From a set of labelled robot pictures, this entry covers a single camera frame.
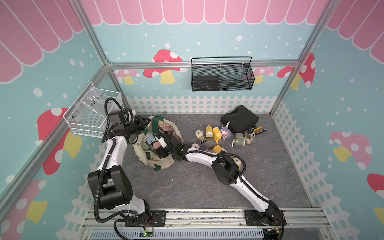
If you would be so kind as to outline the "pink boxy pencil sharpener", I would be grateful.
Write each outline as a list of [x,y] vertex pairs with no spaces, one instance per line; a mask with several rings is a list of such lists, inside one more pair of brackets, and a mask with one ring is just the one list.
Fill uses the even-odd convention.
[[157,149],[162,149],[163,145],[162,145],[161,142],[154,142],[153,143],[153,147],[154,147],[155,150],[157,150]]

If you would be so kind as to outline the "beige canvas tote bag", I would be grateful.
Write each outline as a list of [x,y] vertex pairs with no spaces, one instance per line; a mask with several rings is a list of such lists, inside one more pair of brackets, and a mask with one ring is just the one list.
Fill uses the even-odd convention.
[[135,156],[155,171],[171,167],[175,160],[172,157],[170,146],[166,139],[183,143],[184,139],[175,122],[164,119],[162,116],[149,116],[147,127],[132,144]]

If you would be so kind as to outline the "green square pencil sharpener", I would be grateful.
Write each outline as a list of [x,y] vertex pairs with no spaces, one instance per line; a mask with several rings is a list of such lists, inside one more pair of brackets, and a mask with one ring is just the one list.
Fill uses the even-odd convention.
[[153,157],[154,157],[154,154],[153,154],[153,151],[152,150],[146,150],[145,151],[145,154],[146,154],[146,160],[152,160]]

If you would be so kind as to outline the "blue pencil sharpener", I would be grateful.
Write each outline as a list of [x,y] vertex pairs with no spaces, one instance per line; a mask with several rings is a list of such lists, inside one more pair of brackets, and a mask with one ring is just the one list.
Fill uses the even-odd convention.
[[203,151],[204,149],[202,147],[200,147],[198,144],[192,144],[192,147],[197,149],[197,150],[200,150],[200,151]]

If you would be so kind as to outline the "cream pencil sharpener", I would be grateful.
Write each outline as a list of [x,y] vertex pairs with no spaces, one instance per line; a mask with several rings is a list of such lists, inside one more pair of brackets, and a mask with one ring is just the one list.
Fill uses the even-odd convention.
[[244,133],[244,139],[245,139],[245,143],[247,145],[249,145],[250,143],[252,143],[254,140],[255,140],[255,131],[254,130],[247,130],[245,133]]
[[195,135],[196,137],[198,138],[199,142],[201,144],[203,144],[204,142],[206,142],[206,137],[205,137],[205,134],[201,131],[201,130],[197,130],[195,132]]

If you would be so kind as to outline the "purple pencil sharpener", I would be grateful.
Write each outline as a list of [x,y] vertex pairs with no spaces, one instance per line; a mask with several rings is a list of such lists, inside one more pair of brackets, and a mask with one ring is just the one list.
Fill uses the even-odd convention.
[[230,138],[233,135],[233,133],[229,129],[230,123],[231,122],[227,122],[227,124],[225,126],[222,126],[220,129],[223,140],[227,140],[228,138]]

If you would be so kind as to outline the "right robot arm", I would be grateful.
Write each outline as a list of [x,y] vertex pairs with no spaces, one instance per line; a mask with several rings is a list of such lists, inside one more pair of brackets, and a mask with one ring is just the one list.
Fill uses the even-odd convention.
[[184,145],[161,127],[157,127],[156,134],[159,140],[165,142],[166,152],[175,161],[198,163],[210,167],[222,184],[233,187],[242,194],[254,207],[257,223],[265,226],[279,226],[281,229],[286,226],[284,212],[246,180],[244,173],[247,165],[240,156],[225,151],[209,153]]

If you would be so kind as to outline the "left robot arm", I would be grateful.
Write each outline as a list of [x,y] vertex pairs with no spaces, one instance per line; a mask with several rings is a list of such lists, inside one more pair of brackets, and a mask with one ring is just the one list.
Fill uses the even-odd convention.
[[136,222],[146,226],[153,220],[149,204],[137,198],[128,176],[122,168],[131,136],[138,137],[149,124],[149,119],[123,108],[116,99],[107,98],[104,110],[107,127],[102,142],[107,151],[101,165],[88,174],[88,184],[94,198],[94,216],[99,224],[120,216],[120,222]]

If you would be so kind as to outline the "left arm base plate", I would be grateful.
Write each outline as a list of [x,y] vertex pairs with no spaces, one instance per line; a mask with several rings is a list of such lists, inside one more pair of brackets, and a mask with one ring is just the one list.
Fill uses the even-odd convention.
[[143,213],[134,220],[126,222],[125,227],[164,227],[166,214],[166,211],[151,211],[149,216],[146,213]]

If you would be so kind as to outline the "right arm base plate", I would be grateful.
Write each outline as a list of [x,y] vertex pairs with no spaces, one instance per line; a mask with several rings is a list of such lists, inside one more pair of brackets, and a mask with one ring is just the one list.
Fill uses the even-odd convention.
[[245,210],[245,220],[247,226],[286,226],[284,213],[280,210],[271,209],[265,213],[256,210]]

